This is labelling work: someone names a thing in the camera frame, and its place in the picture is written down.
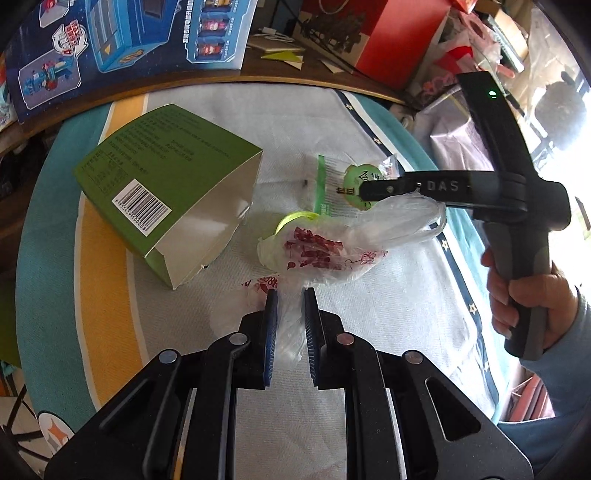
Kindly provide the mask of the blue sleeved right forearm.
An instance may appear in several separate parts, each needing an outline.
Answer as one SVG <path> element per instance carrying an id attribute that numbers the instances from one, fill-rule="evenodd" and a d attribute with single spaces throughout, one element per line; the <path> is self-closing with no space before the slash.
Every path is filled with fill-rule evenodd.
<path id="1" fill-rule="evenodd" d="M 544 383 L 554 416 L 498 424 L 539 472 L 565 445 L 590 402 L 590 304 L 580 293 L 567 291 L 545 299 L 543 293 L 529 294 L 516 283 L 510 285 L 510 296 L 522 305 L 543 306 L 563 316 L 560 338 L 539 360 L 525 364 Z"/>

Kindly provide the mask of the person's right hand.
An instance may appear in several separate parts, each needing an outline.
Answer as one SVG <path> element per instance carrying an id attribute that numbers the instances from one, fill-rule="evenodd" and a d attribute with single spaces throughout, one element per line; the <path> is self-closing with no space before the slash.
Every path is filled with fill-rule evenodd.
<path id="1" fill-rule="evenodd" d="M 556 344 L 573 325 L 579 310 L 579 294 L 555 265 L 549 274 L 507 281 L 496 269 L 491 248 L 485 250 L 481 263 L 489 269 L 487 290 L 492 326 L 498 334 L 506 339 L 511 338 L 520 321 L 517 305 L 547 310 L 548 320 L 543 341 L 545 350 Z"/>

